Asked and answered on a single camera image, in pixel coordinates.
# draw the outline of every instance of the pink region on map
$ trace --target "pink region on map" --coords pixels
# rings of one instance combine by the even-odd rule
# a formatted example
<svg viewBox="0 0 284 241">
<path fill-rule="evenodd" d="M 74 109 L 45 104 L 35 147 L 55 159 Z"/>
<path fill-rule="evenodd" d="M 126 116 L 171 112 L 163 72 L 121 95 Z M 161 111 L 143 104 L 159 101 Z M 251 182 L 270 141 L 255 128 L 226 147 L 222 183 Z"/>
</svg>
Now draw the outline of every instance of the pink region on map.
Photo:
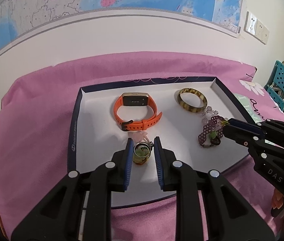
<svg viewBox="0 0 284 241">
<path fill-rule="evenodd" d="M 101 0 L 102 7 L 109 7 L 115 3 L 116 0 Z"/>
</svg>

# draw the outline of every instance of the silver screw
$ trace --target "silver screw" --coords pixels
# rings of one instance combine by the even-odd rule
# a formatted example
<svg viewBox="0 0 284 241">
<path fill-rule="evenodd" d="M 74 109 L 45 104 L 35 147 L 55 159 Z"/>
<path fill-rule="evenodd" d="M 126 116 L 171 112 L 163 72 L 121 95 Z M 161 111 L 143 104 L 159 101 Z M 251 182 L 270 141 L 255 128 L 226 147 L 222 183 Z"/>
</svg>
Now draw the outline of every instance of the silver screw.
<svg viewBox="0 0 284 241">
<path fill-rule="evenodd" d="M 107 162 L 107 163 L 105 164 L 105 167 L 107 167 L 107 168 L 114 168 L 114 167 L 115 167 L 115 163 L 112 162 L 112 161 L 109 161 L 109 162 Z"/>
<path fill-rule="evenodd" d="M 173 161 L 173 167 L 180 168 L 182 165 L 182 162 L 179 160 Z"/>
<path fill-rule="evenodd" d="M 78 176 L 78 172 L 73 170 L 71 172 L 69 172 L 69 177 L 70 178 L 76 178 Z"/>
<path fill-rule="evenodd" d="M 217 178 L 220 175 L 220 172 L 217 170 L 211 170 L 210 175 L 214 178 Z"/>
</svg>

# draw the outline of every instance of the wall socket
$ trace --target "wall socket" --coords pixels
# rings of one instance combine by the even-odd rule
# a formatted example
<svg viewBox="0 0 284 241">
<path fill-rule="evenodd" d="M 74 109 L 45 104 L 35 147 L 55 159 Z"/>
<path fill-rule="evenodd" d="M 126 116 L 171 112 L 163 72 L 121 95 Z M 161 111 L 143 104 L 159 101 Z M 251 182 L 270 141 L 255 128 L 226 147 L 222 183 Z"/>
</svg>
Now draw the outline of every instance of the wall socket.
<svg viewBox="0 0 284 241">
<path fill-rule="evenodd" d="M 257 38 L 263 44 L 267 44 L 270 32 L 251 12 L 247 12 L 245 31 Z"/>
</svg>

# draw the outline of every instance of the brown bangle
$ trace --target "brown bangle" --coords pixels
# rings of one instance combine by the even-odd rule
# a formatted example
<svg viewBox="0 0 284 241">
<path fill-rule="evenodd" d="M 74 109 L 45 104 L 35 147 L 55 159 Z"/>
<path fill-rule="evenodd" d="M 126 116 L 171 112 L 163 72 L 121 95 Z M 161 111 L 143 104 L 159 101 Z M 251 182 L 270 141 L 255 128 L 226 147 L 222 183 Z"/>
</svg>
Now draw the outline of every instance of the brown bangle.
<svg viewBox="0 0 284 241">
<path fill-rule="evenodd" d="M 194 106 L 191 106 L 191 105 L 187 104 L 186 102 L 184 102 L 181 98 L 181 94 L 186 93 L 186 92 L 192 93 L 192 94 L 195 94 L 196 96 L 198 96 L 203 101 L 204 106 L 203 107 L 194 107 Z M 201 92 L 199 92 L 195 89 L 191 89 L 191 88 L 184 88 L 184 89 L 179 91 L 178 103 L 184 109 L 186 109 L 187 111 L 190 111 L 190 112 L 202 112 L 206 108 L 206 106 L 208 105 L 208 101 L 207 101 L 206 97 Z"/>
</svg>

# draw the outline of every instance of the white tray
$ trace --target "white tray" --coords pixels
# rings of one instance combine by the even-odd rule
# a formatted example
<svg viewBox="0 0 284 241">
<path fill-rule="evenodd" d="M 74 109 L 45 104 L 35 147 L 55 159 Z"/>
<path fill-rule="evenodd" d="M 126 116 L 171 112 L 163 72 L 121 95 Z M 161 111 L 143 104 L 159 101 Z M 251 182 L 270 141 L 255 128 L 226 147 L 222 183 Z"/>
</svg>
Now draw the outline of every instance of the white tray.
<svg viewBox="0 0 284 241">
<path fill-rule="evenodd" d="M 114 152 L 125 149 L 130 132 L 120 129 L 113 117 L 113 106 L 124 92 L 147 92 L 156 102 L 161 120 L 147 129 L 148 138 L 160 137 L 162 147 L 172 150 L 178 160 L 193 169 L 208 172 L 225 171 L 244 157 L 248 151 L 225 137 L 221 144 L 202 148 L 197 140 L 202 132 L 202 115 L 184 110 L 176 101 L 182 88 L 202 92 L 208 105 L 226 118 L 236 118 L 254 124 L 250 115 L 233 94 L 215 77 L 186 77 L 152 79 L 98 84 L 82 87 L 74 107 L 68 154 L 68 170 L 80 173 L 95 170 L 111 160 Z M 199 98 L 184 94 L 185 101 L 199 106 Z M 149 107 L 121 107 L 118 115 L 125 121 L 142 120 L 153 114 Z M 125 193 L 112 193 L 112 206 L 128 206 L 151 202 L 174 194 L 160 190 L 154 154 L 142 166 L 132 164 L 131 178 Z"/>
</svg>

